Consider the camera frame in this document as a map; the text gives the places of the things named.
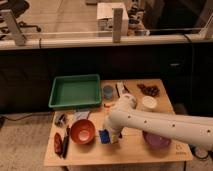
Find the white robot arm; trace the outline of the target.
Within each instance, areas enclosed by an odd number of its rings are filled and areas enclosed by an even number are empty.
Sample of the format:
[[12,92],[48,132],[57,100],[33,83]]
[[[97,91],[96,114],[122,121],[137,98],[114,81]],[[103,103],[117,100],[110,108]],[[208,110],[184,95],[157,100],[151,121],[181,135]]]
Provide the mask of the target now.
[[128,127],[213,151],[213,118],[145,112],[136,105],[136,98],[126,93],[109,109],[103,127],[111,143]]

